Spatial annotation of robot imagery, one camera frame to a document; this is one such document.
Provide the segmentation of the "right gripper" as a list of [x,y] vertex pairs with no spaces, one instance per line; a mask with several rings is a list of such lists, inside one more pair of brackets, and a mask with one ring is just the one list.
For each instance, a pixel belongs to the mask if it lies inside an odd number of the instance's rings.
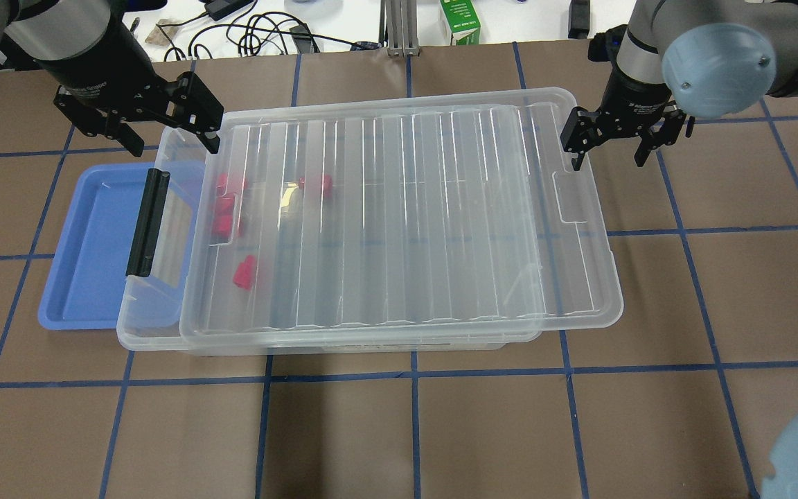
[[640,82],[612,70],[601,105],[591,112],[577,105],[560,133],[560,144],[572,155],[573,171],[580,171],[586,154],[608,140],[639,138],[634,153],[643,167],[653,151],[677,142],[680,132],[690,138],[695,118],[672,99],[665,83]]

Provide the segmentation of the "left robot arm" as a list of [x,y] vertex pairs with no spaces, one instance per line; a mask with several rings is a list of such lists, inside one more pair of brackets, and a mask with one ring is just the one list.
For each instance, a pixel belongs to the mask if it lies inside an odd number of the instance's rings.
[[55,107],[80,133],[141,155],[133,122],[157,122],[220,148],[224,107],[196,73],[159,76],[107,1],[0,1],[0,44],[12,39],[58,83]]

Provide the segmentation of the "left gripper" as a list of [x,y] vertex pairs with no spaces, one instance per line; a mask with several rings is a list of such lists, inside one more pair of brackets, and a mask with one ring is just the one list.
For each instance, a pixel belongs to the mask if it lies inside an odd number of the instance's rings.
[[224,106],[193,71],[171,81],[156,73],[135,42],[101,42],[56,60],[55,107],[82,133],[104,135],[140,157],[145,142],[130,122],[159,122],[195,134],[209,154],[220,151]]

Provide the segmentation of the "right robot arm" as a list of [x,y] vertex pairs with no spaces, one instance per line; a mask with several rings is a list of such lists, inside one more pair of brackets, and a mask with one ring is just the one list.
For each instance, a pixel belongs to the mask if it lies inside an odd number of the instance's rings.
[[611,66],[601,104],[575,107],[560,144],[580,170],[608,140],[638,138],[643,166],[699,119],[798,97],[798,1],[637,1],[628,23],[595,34],[590,61]]

